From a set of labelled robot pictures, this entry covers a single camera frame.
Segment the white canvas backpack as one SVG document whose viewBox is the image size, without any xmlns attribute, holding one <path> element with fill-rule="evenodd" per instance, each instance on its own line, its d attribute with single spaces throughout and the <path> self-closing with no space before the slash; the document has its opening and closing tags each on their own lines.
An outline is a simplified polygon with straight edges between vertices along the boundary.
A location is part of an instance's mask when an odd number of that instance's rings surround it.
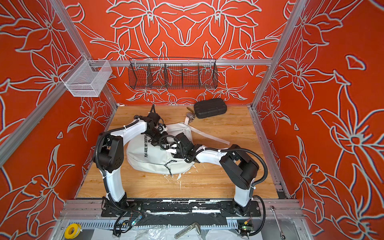
<svg viewBox="0 0 384 240">
<path fill-rule="evenodd" d="M 193 141 L 192 132 L 226 145 L 230 144 L 226 140 L 216 138 L 191 127 L 187 121 L 167 126 L 168 134 L 176 136 L 183 133 L 190 141 Z M 187 163 L 183 159 L 173 157 L 170 152 L 162 150 L 158 146 L 153 146 L 149 140 L 148 136 L 139 135 L 128 142 L 126 149 L 127 160 L 135 170 L 162 175 L 176 175 L 188 171 L 194 165 L 194 163 Z"/>
</svg>

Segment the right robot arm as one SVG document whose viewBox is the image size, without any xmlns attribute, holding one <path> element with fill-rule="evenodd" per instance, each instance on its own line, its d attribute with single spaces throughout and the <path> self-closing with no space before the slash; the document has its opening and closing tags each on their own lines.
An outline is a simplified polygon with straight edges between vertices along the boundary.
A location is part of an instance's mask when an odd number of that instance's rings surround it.
<svg viewBox="0 0 384 240">
<path fill-rule="evenodd" d="M 268 166 L 261 156 L 235 144 L 226 149 L 195 145 L 185 134 L 168 136 L 165 142 L 166 150 L 170 150 L 176 159 L 222 167 L 235 185 L 233 212 L 239 216 L 249 214 L 254 189 L 268 176 Z"/>
</svg>

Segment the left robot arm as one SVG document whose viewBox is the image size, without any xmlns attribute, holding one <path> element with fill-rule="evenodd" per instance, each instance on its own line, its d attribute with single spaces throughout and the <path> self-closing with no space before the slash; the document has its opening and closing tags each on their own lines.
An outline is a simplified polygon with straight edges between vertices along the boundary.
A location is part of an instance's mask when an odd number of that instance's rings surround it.
<svg viewBox="0 0 384 240">
<path fill-rule="evenodd" d="M 125 212 L 134 208 L 127 203 L 121 177 L 125 144 L 139 135 L 144 135 L 156 145 L 164 132 L 158 127 L 160 120 L 161 117 L 157 113 L 150 112 L 147 116 L 135 116 L 134 121 L 128 125 L 99 134 L 94 162 L 102 174 L 106 203 L 114 209 Z"/>
</svg>

